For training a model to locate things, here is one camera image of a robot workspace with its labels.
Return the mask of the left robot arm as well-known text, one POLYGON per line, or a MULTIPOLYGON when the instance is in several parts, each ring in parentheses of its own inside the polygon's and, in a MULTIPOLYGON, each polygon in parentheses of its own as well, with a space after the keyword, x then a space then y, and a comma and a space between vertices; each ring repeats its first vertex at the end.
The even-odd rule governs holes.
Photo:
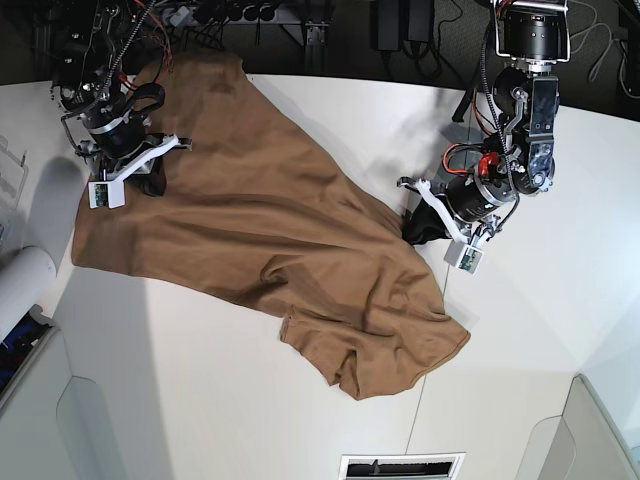
POLYGON ((479 143, 454 143, 441 156, 443 184, 402 177, 421 199, 402 227, 403 239, 424 245, 450 239, 463 246, 500 233, 524 196, 546 192, 555 175, 554 124, 559 80, 553 65, 570 59, 565 1, 491 1, 479 63, 453 116, 476 113, 486 96, 494 130, 479 143))

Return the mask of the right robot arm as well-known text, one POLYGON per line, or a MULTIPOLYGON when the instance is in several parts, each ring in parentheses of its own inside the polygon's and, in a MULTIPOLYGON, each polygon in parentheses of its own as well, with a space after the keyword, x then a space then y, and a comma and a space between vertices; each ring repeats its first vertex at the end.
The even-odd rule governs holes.
POLYGON ((105 206, 118 184, 131 184, 150 197, 165 193, 163 157, 188 149, 189 139, 150 130, 151 115, 165 104, 157 77, 137 84, 140 49, 153 43, 161 51, 158 70, 169 72, 169 36, 152 1, 63 1, 66 26, 61 59, 53 75, 64 113, 64 132, 78 120, 85 140, 69 142, 90 166, 91 199, 105 206))

